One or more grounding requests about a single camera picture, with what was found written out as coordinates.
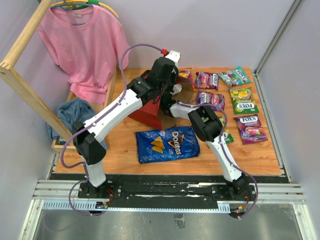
doritos logo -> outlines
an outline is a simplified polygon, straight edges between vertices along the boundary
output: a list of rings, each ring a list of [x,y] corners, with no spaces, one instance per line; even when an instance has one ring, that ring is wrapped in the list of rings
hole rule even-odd
[[[152,145],[154,145],[151,149],[153,151],[156,151],[160,154],[163,154],[165,149],[164,142],[162,141],[162,138],[158,136],[154,141],[151,142]]]
[[[171,141],[168,141],[168,144],[174,148],[175,154],[181,155],[182,153],[181,153],[180,147],[182,145],[182,142],[184,140],[185,135],[183,134],[183,135],[179,136],[178,131],[173,131],[172,137],[173,137],[173,139]]]

yellow hanger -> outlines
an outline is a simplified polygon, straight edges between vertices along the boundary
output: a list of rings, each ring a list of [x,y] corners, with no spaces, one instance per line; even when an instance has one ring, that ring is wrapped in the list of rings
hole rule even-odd
[[[68,0],[68,1],[66,1],[66,2],[67,2],[67,3],[77,3],[77,2],[87,3],[88,0]],[[60,2],[57,2],[57,3],[55,3],[55,4],[52,4],[51,7],[56,6],[56,5],[59,5],[59,4],[64,4],[64,3],[65,3],[64,1],[60,1]],[[108,5],[106,5],[106,4],[104,4],[104,3],[101,3],[101,2],[99,2],[99,5],[104,6],[105,9],[109,9],[111,12],[113,12],[113,14],[114,14],[117,18],[119,18],[119,15],[116,13],[116,11],[113,10],[113,9],[112,9],[111,7],[109,7]]]

table surface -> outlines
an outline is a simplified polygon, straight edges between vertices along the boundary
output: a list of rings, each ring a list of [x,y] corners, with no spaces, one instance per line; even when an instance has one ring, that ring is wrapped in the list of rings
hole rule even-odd
[[[231,68],[192,68],[191,72],[195,79],[195,72],[220,73]],[[127,81],[139,76],[145,69],[129,68],[125,70]],[[243,145],[236,121],[233,117],[241,117],[248,114],[234,114],[230,98],[229,88],[219,79],[218,91],[206,89],[204,91],[223,94],[225,97],[225,112],[228,116],[227,128],[233,136],[234,142],[227,146],[230,149],[235,161],[244,171],[253,175],[280,175],[281,170],[276,157],[275,149],[270,137],[266,119],[260,104],[257,88],[253,81],[249,68],[244,68],[252,83],[244,84],[236,88],[252,87],[252,94],[258,106],[258,116],[266,132],[268,141]],[[112,100],[117,98],[123,91],[124,84],[121,73],[117,73]],[[190,126],[190,122],[185,119],[177,121],[179,126]],[[108,150],[103,159],[103,169],[106,174],[173,174],[173,175],[221,175],[222,169],[213,154],[204,142],[199,140],[200,154],[198,157],[180,159],[175,161],[155,162],[140,164],[137,158],[137,142],[135,132],[149,131],[151,127],[126,117],[121,121],[105,138]],[[81,161],[80,156],[74,152],[66,152],[64,161],[67,165],[73,165]],[[58,160],[56,173],[84,173],[82,166],[71,169],[64,168],[60,159]]]

gray floor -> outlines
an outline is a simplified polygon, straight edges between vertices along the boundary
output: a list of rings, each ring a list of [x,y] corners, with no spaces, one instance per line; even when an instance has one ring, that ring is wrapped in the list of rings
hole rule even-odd
[[[289,204],[257,205],[240,221],[223,213],[186,213],[184,228],[177,228],[175,214],[166,212],[110,211],[85,217],[71,210],[43,210],[40,219],[34,240],[302,239]]]

clothes hanger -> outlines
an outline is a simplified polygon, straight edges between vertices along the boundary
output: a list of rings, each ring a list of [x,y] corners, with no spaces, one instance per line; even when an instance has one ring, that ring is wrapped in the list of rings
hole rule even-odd
[[[119,18],[119,15],[116,13],[115,10],[113,10],[110,6],[102,2],[98,2],[97,0],[69,0],[69,1],[63,0],[51,5],[51,8],[64,7],[64,6],[76,6],[76,5],[91,7],[93,4],[98,6],[103,6],[105,9],[109,9],[117,18]]]

